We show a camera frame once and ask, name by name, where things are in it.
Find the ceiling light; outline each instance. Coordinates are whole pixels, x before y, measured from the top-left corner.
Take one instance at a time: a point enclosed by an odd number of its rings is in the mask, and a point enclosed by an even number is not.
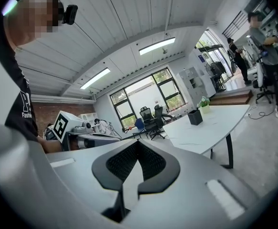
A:
[[[81,89],[86,89],[88,86],[96,82],[98,79],[102,78],[104,75],[108,74],[110,70],[108,68],[102,70],[99,72],[96,76],[92,77],[89,81],[87,81],[83,86],[81,86]]]
[[[5,4],[2,10],[3,16],[6,15],[8,12],[10,12],[15,7],[16,4],[17,4],[17,0],[8,0],[8,2]]]
[[[173,43],[175,41],[175,39],[176,38],[173,37],[173,38],[169,38],[169,39],[166,39],[166,40],[163,40],[163,41],[160,41],[160,42],[156,42],[156,43],[154,43],[152,45],[149,45],[147,47],[144,47],[144,48],[140,49],[139,53],[140,53],[140,55],[143,55],[143,54],[145,54],[147,52],[150,52],[150,51],[152,51],[154,49],[161,48],[161,47],[163,47],[165,45],[171,44],[171,43]]]

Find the railing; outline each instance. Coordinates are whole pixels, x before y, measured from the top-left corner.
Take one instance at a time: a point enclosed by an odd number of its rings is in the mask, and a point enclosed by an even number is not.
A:
[[[245,23],[247,16],[240,11],[229,26],[224,30],[223,35],[227,38],[232,37]]]

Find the black container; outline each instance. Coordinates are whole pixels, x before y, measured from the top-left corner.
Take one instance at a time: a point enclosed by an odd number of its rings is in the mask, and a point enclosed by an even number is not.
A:
[[[187,114],[192,125],[199,125],[203,120],[200,110],[193,110]]]

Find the potted plant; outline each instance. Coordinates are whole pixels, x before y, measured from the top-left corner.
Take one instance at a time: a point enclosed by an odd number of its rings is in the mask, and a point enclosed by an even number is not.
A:
[[[199,102],[199,106],[201,107],[202,113],[206,114],[210,112],[210,99],[208,97],[202,97],[201,101]]]

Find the blue chair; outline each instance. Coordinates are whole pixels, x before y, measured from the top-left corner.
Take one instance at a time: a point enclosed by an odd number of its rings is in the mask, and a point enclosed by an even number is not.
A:
[[[136,135],[139,135],[140,138],[141,138],[141,133],[144,133],[144,131],[145,131],[146,137],[148,139],[148,135],[147,135],[147,132],[144,128],[144,123],[143,123],[141,118],[136,119],[136,121],[134,123],[134,126],[138,128],[138,132],[133,133],[134,138],[135,138]]]

